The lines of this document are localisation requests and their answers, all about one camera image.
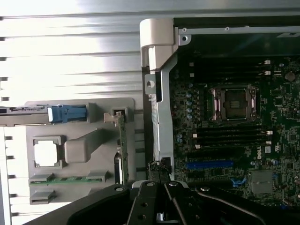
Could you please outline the blue board connector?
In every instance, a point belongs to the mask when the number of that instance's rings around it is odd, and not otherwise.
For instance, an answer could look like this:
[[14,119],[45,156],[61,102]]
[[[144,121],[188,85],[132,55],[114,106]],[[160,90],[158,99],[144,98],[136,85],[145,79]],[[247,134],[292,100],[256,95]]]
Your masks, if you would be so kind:
[[247,181],[246,178],[243,178],[242,180],[235,180],[235,179],[231,178],[232,186],[234,188],[237,188],[240,185],[243,185],[246,181]]

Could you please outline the grey parts rack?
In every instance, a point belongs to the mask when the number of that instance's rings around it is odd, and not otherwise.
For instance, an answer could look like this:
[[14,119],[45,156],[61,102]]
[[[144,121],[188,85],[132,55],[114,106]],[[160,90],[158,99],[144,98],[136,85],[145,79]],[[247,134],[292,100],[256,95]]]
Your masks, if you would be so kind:
[[[97,190],[115,184],[114,156],[117,152],[119,130],[111,122],[104,122],[104,114],[122,111],[126,119],[129,179],[137,177],[137,168],[144,166],[143,155],[136,151],[143,141],[141,117],[135,116],[132,98],[100,98],[49,101],[49,105],[82,105],[87,119],[57,125],[26,127],[29,181],[51,178],[102,178],[101,183],[71,183],[30,185],[30,204],[68,203]],[[39,141],[53,141],[57,148],[54,165],[40,165],[35,161],[34,145]]]

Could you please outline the blue expansion slot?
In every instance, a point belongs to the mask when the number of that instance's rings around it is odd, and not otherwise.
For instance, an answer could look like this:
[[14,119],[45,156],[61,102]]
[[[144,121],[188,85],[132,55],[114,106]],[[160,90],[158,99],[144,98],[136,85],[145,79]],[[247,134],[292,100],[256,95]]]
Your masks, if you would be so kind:
[[233,167],[234,162],[231,160],[217,160],[217,161],[202,161],[186,163],[188,169],[202,169],[202,168],[219,168],[219,167]]

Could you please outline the hard disk with blue carrier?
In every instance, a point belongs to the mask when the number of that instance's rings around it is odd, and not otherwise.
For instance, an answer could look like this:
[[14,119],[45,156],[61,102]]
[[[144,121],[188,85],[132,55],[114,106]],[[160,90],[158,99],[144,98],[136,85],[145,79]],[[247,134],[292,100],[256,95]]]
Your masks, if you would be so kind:
[[82,105],[29,105],[0,107],[0,127],[52,125],[87,119]]

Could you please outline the silver chipset heatsink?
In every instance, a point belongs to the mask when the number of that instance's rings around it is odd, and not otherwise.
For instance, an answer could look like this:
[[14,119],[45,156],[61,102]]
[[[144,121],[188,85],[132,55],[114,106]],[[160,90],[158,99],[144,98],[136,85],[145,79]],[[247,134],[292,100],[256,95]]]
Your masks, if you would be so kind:
[[259,170],[251,172],[251,191],[253,194],[271,194],[273,192],[273,172]]

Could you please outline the black expansion slot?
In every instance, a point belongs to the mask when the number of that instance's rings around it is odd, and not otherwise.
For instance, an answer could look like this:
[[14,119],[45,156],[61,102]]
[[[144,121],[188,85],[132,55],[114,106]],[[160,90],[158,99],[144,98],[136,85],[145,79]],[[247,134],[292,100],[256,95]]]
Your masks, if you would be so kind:
[[199,151],[189,152],[186,154],[186,158],[230,158],[234,156],[234,152],[225,151]]
[[214,186],[219,188],[231,188],[232,182],[230,180],[207,180],[207,181],[189,181],[187,184],[190,187],[196,186]]

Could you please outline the green motherboard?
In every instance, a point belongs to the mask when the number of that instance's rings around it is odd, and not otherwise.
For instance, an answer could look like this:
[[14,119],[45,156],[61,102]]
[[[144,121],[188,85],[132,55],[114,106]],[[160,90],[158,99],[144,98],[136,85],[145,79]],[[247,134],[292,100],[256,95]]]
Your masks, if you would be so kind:
[[[209,90],[222,85],[257,87],[255,121],[210,119]],[[176,180],[242,180],[223,188],[263,206],[300,210],[300,55],[206,58],[178,55],[170,72]],[[234,152],[228,158],[186,158],[189,152]],[[188,169],[186,163],[231,160],[233,167]],[[253,194],[251,172],[271,170],[273,192]]]

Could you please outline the metal CPU socket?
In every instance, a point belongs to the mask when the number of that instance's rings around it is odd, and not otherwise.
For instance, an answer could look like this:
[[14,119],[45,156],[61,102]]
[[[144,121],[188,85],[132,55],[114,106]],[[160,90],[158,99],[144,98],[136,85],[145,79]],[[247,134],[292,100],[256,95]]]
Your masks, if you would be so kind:
[[251,84],[222,85],[211,88],[210,119],[217,122],[255,121],[257,116],[258,88]]

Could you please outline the open black PC case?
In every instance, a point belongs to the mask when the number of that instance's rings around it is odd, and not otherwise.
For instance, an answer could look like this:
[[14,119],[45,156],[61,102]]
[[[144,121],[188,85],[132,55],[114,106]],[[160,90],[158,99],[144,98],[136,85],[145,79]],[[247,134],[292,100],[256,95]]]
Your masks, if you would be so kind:
[[300,10],[296,14],[151,18],[140,23],[145,93],[152,104],[153,155],[174,177],[170,72],[180,53],[206,58],[300,55]]

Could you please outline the silver CPU chip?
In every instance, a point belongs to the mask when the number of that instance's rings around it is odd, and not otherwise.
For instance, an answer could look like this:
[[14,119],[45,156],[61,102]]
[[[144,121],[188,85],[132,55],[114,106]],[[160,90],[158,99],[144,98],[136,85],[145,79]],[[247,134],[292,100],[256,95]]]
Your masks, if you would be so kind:
[[53,141],[39,141],[34,145],[36,163],[54,165],[57,162],[57,148]]

